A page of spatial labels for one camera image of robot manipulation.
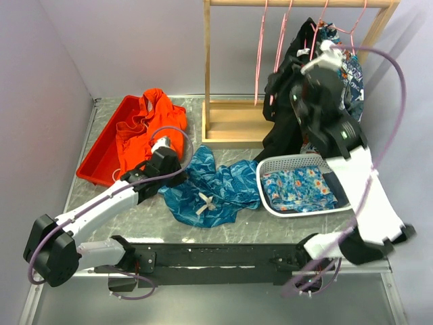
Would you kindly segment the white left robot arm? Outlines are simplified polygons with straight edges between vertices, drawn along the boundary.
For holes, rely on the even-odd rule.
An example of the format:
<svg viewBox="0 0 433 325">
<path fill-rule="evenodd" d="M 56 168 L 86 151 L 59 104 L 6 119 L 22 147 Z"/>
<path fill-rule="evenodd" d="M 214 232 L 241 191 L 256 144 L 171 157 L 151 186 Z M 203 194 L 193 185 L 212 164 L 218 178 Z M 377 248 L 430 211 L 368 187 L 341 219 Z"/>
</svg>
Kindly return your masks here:
<svg viewBox="0 0 433 325">
<path fill-rule="evenodd" d="M 105 192 L 82 206 L 55 218 L 44 214 L 33 223 L 23 258 L 28 279 L 57 287 L 77 271 L 110 266 L 120 272 L 135 269 L 135 247 L 122 236 L 88 242 L 90 235 L 118 214 L 155 196 L 163 186 L 177 186 L 186 174 L 174 150 L 161 147 L 149 160 L 127 171 Z"/>
</svg>

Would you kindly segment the blue leaf-print shorts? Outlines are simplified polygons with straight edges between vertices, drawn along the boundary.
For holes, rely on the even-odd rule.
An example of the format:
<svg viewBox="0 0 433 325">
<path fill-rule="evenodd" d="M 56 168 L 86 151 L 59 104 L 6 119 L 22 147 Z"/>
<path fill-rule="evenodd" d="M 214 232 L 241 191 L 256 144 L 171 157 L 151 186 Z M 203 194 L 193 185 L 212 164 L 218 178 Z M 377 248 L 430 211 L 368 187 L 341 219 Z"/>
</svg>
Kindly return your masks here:
<svg viewBox="0 0 433 325">
<path fill-rule="evenodd" d="M 234 223 L 242 209 L 257 209 L 260 194 L 254 160 L 216 167 L 212 150 L 201 145 L 192 156 L 180 185 L 159 190 L 173 217 L 186 225 L 214 228 Z"/>
</svg>

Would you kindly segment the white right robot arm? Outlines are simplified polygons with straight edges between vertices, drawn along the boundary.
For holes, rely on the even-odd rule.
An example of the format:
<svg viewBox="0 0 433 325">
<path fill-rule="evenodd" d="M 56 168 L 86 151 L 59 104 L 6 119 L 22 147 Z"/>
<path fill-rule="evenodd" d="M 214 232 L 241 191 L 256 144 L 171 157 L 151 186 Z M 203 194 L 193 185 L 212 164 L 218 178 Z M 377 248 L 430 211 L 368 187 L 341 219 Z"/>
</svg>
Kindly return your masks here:
<svg viewBox="0 0 433 325">
<path fill-rule="evenodd" d="M 313 234 L 298 243 L 296 262 L 313 269 L 320 259 L 354 265 L 383 259 L 410 241 L 415 228 L 396 214 L 378 179 L 360 124 L 340 109 L 344 84 L 334 70 L 315 66 L 302 74 L 290 99 L 300 128 L 336 175 L 356 217 L 346 230 Z"/>
</svg>

